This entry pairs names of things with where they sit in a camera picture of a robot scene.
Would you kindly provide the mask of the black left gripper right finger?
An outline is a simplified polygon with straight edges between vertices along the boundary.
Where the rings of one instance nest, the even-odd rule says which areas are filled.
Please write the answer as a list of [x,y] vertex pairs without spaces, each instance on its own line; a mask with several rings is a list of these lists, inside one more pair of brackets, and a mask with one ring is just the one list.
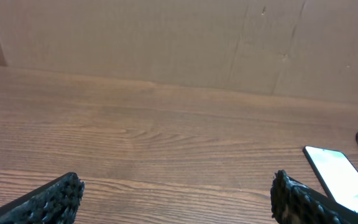
[[278,170],[270,189],[272,218],[279,224],[358,224],[358,213]]

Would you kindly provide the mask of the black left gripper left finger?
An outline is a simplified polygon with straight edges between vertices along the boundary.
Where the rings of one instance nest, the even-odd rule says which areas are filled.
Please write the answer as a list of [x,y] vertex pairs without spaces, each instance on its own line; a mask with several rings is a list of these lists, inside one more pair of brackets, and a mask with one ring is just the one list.
[[85,183],[76,173],[59,178],[0,207],[0,224],[73,224]]

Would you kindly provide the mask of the blue Galaxy smartphone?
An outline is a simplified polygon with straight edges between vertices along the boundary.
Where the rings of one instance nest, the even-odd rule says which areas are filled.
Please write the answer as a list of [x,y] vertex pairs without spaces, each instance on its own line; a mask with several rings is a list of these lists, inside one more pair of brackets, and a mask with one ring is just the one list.
[[328,197],[358,214],[358,170],[346,155],[313,146],[303,152]]

